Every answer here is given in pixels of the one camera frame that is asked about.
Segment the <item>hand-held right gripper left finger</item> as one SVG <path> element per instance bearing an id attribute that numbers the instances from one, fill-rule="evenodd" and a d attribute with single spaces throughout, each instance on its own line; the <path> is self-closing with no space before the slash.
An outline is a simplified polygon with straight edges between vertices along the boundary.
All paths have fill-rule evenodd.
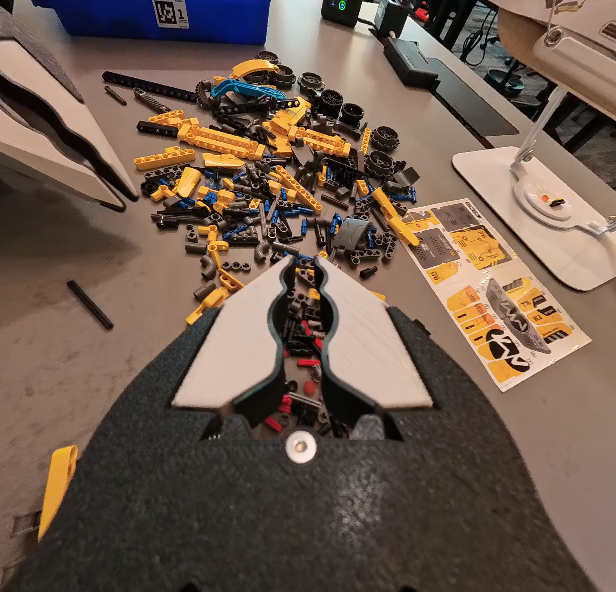
<path id="1" fill-rule="evenodd" d="M 285 390 L 282 331 L 295 289 L 295 258 L 283 257 L 222 304 L 171 402 L 260 425 Z"/>

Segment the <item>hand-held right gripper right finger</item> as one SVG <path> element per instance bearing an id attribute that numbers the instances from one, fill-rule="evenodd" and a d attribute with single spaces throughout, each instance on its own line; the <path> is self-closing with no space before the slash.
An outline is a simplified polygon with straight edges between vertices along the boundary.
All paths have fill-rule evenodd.
<path id="1" fill-rule="evenodd" d="M 315 258 L 321 316 L 323 398 L 345 424 L 364 415 L 432 408 L 389 305 L 322 257 Z"/>

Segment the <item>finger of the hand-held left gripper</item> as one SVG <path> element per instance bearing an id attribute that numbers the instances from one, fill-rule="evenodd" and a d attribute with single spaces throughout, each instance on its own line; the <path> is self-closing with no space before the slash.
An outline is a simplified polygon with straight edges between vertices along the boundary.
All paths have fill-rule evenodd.
<path id="1" fill-rule="evenodd" d="M 56 80 L 39 62 L 15 41 L 1 42 L 1 99 L 9 99 L 19 107 L 20 116 L 32 126 L 63 139 L 68 132 L 88 140 L 107 156 L 126 179 L 121 197 L 136 202 L 139 192 L 117 157 L 111 144 L 84 103 Z"/>
<path id="2" fill-rule="evenodd" d="M 122 173 L 88 140 L 68 132 L 63 139 L 38 129 L 22 116 L 19 107 L 1 99 L 1 169 L 8 169 L 48 184 L 115 212 L 126 211 L 121 197 Z"/>

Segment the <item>pile of plastic building pieces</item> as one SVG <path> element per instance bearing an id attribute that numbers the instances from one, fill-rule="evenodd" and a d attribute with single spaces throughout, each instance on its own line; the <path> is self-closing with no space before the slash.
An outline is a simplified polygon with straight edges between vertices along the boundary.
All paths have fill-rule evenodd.
<path id="1" fill-rule="evenodd" d="M 227 78 L 275 88 L 286 99 L 213 98 L 211 89 Z M 297 78 L 272 52 L 259 52 L 229 77 L 199 81 L 195 94 L 196 103 L 150 94 L 172 111 L 153 112 L 136 129 L 175 144 L 134 160 L 155 208 L 152 222 L 161 231 L 183 230 L 186 254 L 199 258 L 196 306 L 185 322 L 221 306 L 253 268 L 258 274 L 294 257 L 283 359 L 295 359 L 311 377 L 301 387 L 286 380 L 281 404 L 261 426 L 269 436 L 296 425 L 345 436 L 320 392 L 325 328 L 309 251 L 366 281 L 359 272 L 390 264 L 404 240 L 388 219 L 401 219 L 404 202 L 414 200 L 417 175 L 389 157 L 399 145 L 393 129 L 371 130 L 361 107 L 327 89 L 318 74 Z"/>

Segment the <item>long black axle rod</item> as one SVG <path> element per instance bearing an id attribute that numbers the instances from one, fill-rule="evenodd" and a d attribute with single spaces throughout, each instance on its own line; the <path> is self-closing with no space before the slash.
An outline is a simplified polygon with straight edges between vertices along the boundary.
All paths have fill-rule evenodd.
<path id="1" fill-rule="evenodd" d="M 68 280 L 66 282 L 66 286 L 86 308 L 86 310 L 101 324 L 101 326 L 104 327 L 104 329 L 110 331 L 114 328 L 112 320 L 107 317 L 102 309 L 91 299 L 91 297 L 77 282 L 74 280 Z"/>

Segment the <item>blue storage bin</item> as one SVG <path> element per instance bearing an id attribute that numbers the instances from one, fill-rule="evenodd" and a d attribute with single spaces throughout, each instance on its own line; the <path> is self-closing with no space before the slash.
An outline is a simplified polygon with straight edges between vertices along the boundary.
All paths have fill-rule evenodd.
<path id="1" fill-rule="evenodd" d="M 31 0 L 72 36 L 263 44 L 271 0 Z"/>

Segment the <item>black toothed gear rack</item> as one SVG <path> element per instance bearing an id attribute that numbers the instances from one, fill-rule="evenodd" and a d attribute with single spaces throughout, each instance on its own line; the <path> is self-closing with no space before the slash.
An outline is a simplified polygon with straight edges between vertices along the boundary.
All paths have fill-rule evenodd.
<path id="1" fill-rule="evenodd" d="M 150 95 L 148 92 L 140 88 L 133 88 L 133 94 L 135 99 L 145 105 L 150 111 L 154 112 L 156 115 L 164 114 L 171 112 L 172 109 L 165 106 L 163 103 L 159 102 L 156 98 Z"/>

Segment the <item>long black holed beam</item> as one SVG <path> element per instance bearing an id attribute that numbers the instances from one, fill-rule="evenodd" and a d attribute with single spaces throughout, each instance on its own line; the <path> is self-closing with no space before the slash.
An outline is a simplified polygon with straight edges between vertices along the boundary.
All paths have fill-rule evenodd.
<path id="1" fill-rule="evenodd" d="M 169 97 L 184 102 L 196 103 L 197 98 L 195 91 L 175 88 L 165 84 L 160 84 L 150 80 L 143 80 L 125 74 L 105 71 L 102 73 L 102 79 L 110 84 L 122 86 L 131 89 L 140 89 L 148 94 L 156 94 Z"/>

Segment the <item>yellow and grey sticker sheet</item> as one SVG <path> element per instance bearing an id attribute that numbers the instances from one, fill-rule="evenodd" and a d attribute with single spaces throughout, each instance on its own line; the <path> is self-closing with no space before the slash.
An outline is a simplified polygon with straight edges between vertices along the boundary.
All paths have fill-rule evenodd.
<path id="1" fill-rule="evenodd" d="M 469 198 L 409 209 L 406 249 L 501 392 L 589 345 Z"/>

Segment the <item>blue curved panel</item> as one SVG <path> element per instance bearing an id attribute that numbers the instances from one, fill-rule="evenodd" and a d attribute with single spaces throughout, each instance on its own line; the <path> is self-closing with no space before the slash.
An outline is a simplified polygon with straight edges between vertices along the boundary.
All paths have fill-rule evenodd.
<path id="1" fill-rule="evenodd" d="M 213 87 L 210 94 L 213 98 L 221 97 L 229 92 L 245 95 L 253 98 L 271 97 L 277 100 L 285 100 L 285 94 L 275 88 L 263 85 L 255 85 L 238 79 L 227 78 Z"/>

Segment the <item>yellow building block assembly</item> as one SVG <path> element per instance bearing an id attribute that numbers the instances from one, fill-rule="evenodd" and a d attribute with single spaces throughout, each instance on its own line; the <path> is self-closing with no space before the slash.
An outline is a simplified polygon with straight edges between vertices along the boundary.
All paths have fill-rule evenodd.
<path id="1" fill-rule="evenodd" d="M 39 511 L 17 516 L 13 521 L 11 537 L 36 533 L 38 541 L 46 533 L 64 499 L 73 479 L 79 448 L 71 445 L 56 449 L 50 459 L 42 508 Z"/>

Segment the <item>black power adapter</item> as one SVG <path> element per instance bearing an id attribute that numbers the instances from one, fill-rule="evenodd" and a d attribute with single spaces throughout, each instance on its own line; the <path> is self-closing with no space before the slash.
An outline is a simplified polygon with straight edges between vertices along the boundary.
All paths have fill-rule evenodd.
<path id="1" fill-rule="evenodd" d="M 407 88 L 434 92 L 440 80 L 414 41 L 388 37 L 383 53 L 401 83 Z"/>

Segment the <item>instruction booklet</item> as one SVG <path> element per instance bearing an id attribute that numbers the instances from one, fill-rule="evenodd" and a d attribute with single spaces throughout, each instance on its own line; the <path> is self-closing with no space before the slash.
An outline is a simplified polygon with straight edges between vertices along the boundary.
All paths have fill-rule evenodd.
<path id="1" fill-rule="evenodd" d="M 558 25 L 615 51 L 615 0 L 489 0 L 544 25 Z"/>

